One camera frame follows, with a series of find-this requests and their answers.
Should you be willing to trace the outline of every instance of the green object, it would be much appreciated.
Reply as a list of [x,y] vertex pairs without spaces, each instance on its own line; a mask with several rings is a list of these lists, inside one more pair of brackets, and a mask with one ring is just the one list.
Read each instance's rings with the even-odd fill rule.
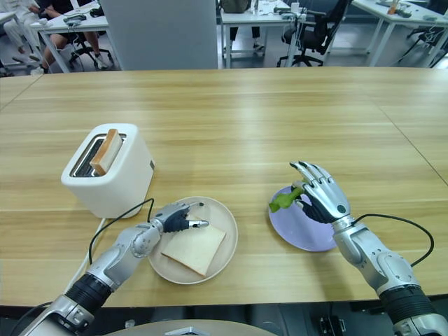
[[272,212],[276,212],[280,210],[280,208],[287,209],[291,206],[294,200],[303,193],[304,191],[302,189],[296,188],[289,194],[278,194],[274,201],[269,203],[269,208]]

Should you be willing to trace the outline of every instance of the bread slice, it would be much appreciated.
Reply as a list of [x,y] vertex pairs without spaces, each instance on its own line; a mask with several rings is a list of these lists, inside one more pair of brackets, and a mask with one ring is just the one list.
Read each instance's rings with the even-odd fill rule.
[[212,225],[180,231],[162,254],[205,277],[224,237],[225,232]]
[[90,166],[95,169],[96,173],[103,176],[107,173],[118,154],[123,140],[118,133],[118,130],[111,128],[106,135],[105,140],[98,148],[97,153],[90,161]]

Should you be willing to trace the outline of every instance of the wooden table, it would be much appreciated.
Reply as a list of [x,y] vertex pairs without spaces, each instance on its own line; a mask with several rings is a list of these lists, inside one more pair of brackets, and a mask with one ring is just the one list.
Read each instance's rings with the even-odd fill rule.
[[[78,269],[99,219],[60,174],[94,126],[123,122],[139,126],[156,159],[148,192],[156,208],[214,197],[237,219],[239,243],[221,274],[194,286],[169,283],[143,261],[107,306],[375,298],[337,249],[301,251],[270,225],[267,203],[299,178],[288,165],[298,158],[332,173],[355,216],[427,227],[436,247],[415,272],[427,294],[448,293],[447,74],[323,67],[40,77],[0,110],[0,304],[53,300]],[[96,256],[145,215],[109,228]],[[412,226],[366,223],[410,261],[428,247]]]

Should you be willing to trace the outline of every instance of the purple plate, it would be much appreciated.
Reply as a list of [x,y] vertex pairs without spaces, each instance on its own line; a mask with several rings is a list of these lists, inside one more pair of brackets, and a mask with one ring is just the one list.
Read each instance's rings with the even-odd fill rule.
[[[271,202],[279,193],[289,194],[290,192],[290,186],[280,189],[275,193]],[[302,199],[309,203],[309,198],[306,195],[302,195]],[[336,247],[331,224],[322,224],[308,218],[296,203],[292,203],[287,209],[280,208],[274,213],[269,209],[269,218],[277,233],[289,244],[299,249],[320,252]]]

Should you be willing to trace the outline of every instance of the robotic arm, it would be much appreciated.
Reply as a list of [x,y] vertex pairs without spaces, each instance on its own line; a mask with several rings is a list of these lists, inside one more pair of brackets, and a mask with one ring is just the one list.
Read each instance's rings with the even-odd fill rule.
[[308,217],[331,223],[344,258],[375,289],[397,336],[448,336],[447,320],[436,313],[414,276],[411,265],[389,250],[364,224],[353,224],[350,203],[334,178],[322,167],[306,162],[290,164],[303,176],[293,183],[311,204],[295,200]]
[[94,315],[112,292],[135,271],[160,241],[163,232],[201,228],[209,222],[187,220],[192,206],[203,203],[173,203],[162,208],[149,223],[123,230],[115,244],[96,259],[87,272],[60,295],[20,335],[77,335],[94,320]]

